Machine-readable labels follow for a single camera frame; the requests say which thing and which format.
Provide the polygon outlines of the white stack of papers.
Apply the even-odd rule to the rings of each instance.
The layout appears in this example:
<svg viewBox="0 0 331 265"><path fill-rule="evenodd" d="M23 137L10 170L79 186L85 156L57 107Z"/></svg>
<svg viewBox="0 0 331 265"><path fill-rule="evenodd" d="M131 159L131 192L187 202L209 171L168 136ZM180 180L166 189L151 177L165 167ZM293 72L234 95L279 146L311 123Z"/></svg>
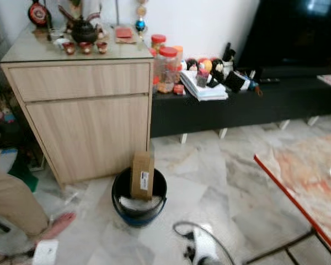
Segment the white stack of papers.
<svg viewBox="0 0 331 265"><path fill-rule="evenodd" d="M180 71L180 80L183 82L185 89L194 96L198 101L211 101L219 99L228 99L229 95L226 91L226 86L216 85L208 87L207 85L200 86L198 84L198 71Z"/></svg>

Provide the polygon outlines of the black box with white label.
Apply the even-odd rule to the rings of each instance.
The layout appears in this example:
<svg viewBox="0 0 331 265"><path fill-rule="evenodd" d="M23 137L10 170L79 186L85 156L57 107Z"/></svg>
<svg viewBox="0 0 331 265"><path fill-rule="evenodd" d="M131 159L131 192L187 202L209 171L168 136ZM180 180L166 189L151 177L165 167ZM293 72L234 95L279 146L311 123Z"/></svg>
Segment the black box with white label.
<svg viewBox="0 0 331 265"><path fill-rule="evenodd" d="M233 93L239 93L241 91L247 91L250 87L250 80L245 75L238 73L237 71L231 71L226 76L223 85Z"/></svg>

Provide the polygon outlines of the red tray on wooden stand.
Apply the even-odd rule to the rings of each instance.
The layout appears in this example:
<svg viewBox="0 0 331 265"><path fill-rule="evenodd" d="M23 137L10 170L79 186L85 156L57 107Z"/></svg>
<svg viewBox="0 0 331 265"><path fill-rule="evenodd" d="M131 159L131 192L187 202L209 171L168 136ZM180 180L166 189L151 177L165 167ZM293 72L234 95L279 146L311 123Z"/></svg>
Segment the red tray on wooden stand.
<svg viewBox="0 0 331 265"><path fill-rule="evenodd" d="M118 44L135 44L134 33L129 26L115 26L114 28L115 42Z"/></svg>

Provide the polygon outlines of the blue ball ornament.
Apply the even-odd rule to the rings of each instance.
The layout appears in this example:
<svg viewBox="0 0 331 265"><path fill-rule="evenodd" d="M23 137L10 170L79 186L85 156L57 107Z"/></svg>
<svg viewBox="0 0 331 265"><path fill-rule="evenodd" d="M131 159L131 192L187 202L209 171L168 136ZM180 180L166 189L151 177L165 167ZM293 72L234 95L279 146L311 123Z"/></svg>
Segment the blue ball ornament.
<svg viewBox="0 0 331 265"><path fill-rule="evenodd" d="M135 28L135 30L137 30L137 32L139 34L145 32L145 30L146 30L146 23L145 23L145 19L142 16L140 16L135 21L134 28Z"/></svg>

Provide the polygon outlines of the small cup on papers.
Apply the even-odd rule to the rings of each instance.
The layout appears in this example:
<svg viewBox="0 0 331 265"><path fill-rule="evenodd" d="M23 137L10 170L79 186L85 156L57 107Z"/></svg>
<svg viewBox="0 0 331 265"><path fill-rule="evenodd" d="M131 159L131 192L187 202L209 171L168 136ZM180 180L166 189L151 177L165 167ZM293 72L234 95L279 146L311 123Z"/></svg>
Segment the small cup on papers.
<svg viewBox="0 0 331 265"><path fill-rule="evenodd" d="M201 68L196 74L196 85L198 87L206 87L210 78L210 72L205 68Z"/></svg>

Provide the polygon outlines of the brown cardboard box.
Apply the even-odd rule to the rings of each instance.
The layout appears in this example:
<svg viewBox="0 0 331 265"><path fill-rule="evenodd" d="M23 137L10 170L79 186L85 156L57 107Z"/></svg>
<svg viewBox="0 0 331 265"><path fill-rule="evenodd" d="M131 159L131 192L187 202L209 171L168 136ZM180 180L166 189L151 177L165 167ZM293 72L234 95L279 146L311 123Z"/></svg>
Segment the brown cardboard box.
<svg viewBox="0 0 331 265"><path fill-rule="evenodd" d="M154 160L150 151L137 151L132 159L130 195L149 201L153 197Z"/></svg>

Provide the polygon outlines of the black flat screen tv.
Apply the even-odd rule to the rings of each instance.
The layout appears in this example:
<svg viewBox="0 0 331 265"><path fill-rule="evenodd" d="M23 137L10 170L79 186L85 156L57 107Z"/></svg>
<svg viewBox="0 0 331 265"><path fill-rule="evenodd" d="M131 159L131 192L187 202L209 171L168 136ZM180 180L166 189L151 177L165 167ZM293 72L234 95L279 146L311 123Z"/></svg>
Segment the black flat screen tv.
<svg viewBox="0 0 331 265"><path fill-rule="evenodd" d="M260 0L237 65L331 64L331 0Z"/></svg>

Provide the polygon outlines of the marble table with red edge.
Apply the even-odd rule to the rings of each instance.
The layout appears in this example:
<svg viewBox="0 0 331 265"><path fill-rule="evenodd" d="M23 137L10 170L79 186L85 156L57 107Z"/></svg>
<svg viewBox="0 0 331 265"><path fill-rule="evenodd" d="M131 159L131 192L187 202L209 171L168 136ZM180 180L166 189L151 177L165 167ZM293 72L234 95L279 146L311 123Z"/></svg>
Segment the marble table with red edge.
<svg viewBox="0 0 331 265"><path fill-rule="evenodd" d="M331 134L270 148L254 161L331 247Z"/></svg>

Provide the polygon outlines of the bare person foot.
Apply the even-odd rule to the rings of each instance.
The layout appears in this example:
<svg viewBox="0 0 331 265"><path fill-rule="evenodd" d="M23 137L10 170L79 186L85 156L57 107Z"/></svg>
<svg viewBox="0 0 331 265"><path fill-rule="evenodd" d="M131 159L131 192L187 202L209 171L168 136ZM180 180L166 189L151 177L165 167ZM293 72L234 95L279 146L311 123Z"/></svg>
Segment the bare person foot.
<svg viewBox="0 0 331 265"><path fill-rule="evenodd" d="M70 224L76 219L77 214L75 212L67 212L61 214L57 219L53 221L45 230L45 232L40 235L38 239L35 240L35 245L44 240L53 240L59 236L64 230L66 230Z"/></svg>

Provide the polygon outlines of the large clear jar red lid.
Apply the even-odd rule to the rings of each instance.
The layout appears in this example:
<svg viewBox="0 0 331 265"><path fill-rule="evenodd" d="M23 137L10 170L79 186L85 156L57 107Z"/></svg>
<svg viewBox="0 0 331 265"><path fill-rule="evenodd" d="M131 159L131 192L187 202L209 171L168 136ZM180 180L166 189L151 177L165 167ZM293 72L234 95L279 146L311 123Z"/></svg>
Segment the large clear jar red lid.
<svg viewBox="0 0 331 265"><path fill-rule="evenodd" d="M171 93L180 78L181 63L178 50L172 46L161 46L156 60L158 83L156 90L159 93Z"/></svg>

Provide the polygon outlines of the person leg in beige trousers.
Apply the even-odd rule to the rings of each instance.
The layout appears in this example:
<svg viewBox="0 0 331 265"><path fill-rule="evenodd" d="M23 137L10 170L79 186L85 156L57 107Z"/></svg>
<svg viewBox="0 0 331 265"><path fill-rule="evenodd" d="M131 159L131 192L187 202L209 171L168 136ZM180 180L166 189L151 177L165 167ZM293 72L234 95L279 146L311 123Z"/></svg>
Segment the person leg in beige trousers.
<svg viewBox="0 0 331 265"><path fill-rule="evenodd" d="M24 182L0 171L0 217L31 240L50 239L50 221Z"/></svg>

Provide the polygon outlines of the black low tv console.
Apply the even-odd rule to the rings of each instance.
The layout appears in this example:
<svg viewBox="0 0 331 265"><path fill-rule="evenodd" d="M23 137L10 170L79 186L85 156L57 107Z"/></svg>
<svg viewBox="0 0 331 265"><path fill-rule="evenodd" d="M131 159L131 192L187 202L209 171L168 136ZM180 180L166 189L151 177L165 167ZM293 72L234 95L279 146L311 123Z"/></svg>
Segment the black low tv console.
<svg viewBox="0 0 331 265"><path fill-rule="evenodd" d="M315 76L281 77L259 88L260 93L232 92L206 101L189 91L184 96L155 92L150 137L331 115L331 86Z"/></svg>

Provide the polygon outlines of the red and black round ornament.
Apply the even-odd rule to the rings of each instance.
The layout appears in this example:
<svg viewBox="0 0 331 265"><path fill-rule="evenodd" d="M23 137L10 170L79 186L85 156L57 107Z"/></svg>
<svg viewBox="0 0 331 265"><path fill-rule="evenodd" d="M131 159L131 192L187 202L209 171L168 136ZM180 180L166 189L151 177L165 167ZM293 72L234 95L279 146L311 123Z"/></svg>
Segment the red and black round ornament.
<svg viewBox="0 0 331 265"><path fill-rule="evenodd" d="M27 15L36 27L47 28L49 26L50 12L39 0L31 0Z"/></svg>

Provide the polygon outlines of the black plastic bucket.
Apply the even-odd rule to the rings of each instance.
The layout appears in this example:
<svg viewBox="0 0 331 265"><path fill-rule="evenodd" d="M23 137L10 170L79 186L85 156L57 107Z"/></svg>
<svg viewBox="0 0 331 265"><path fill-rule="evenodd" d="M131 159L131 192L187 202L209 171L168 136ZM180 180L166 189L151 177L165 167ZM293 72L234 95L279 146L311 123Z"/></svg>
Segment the black plastic bucket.
<svg viewBox="0 0 331 265"><path fill-rule="evenodd" d="M144 227L153 222L165 208L167 204L166 194L168 185L164 175L160 172L160 170L155 169L153 174L153 196L163 197L163 203L158 207L158 209L153 210L148 214L130 215L126 214L122 209L120 209L120 207L117 205L117 199L120 196L132 198L130 195L131 176L132 169L130 167L122 170L122 172L116 175L113 186L111 187L111 202L116 213L123 219L125 223L127 223L128 226Z"/></svg>

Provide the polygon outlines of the small clear jar red lid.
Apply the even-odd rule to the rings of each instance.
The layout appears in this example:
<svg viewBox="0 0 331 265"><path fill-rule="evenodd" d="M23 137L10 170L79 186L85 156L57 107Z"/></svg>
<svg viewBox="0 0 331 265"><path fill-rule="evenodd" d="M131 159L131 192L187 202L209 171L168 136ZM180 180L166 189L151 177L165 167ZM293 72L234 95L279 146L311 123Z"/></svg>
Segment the small clear jar red lid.
<svg viewBox="0 0 331 265"><path fill-rule="evenodd" d="M151 35L151 48L155 52L159 52L160 49L166 44L167 37L163 34Z"/></svg>

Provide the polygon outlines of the black teapot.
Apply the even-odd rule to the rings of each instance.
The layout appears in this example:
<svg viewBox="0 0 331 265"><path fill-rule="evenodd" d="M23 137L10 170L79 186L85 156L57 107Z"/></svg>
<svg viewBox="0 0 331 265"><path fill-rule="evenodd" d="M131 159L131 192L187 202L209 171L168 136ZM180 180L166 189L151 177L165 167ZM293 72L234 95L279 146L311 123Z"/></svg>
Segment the black teapot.
<svg viewBox="0 0 331 265"><path fill-rule="evenodd" d="M99 18L100 13L92 13L86 18L82 15L76 18L64 11L61 11L61 13L68 20L68 29L70 29L71 36L75 42L94 43L98 40L99 30L92 25L92 20Z"/></svg>

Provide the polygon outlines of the glass display shelf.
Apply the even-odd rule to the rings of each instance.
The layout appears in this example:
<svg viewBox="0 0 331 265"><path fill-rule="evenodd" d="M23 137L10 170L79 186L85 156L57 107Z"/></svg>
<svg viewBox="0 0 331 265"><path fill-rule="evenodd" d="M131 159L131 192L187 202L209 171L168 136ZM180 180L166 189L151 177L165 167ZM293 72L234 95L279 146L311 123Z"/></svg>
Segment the glass display shelf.
<svg viewBox="0 0 331 265"><path fill-rule="evenodd" d="M12 39L0 20L0 60L6 55ZM17 161L31 172L47 169L44 152L28 124L10 86L7 74L0 67L0 149L16 149Z"/></svg>

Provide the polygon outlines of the light wooden cabinet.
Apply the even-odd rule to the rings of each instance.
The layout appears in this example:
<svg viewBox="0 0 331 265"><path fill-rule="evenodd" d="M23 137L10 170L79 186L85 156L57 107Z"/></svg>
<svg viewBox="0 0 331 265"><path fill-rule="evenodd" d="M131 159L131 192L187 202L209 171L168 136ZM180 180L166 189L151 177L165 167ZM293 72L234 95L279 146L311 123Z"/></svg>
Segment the light wooden cabinet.
<svg viewBox="0 0 331 265"><path fill-rule="evenodd" d="M0 66L59 185L109 177L150 148L148 45L68 55L28 25Z"/></svg>

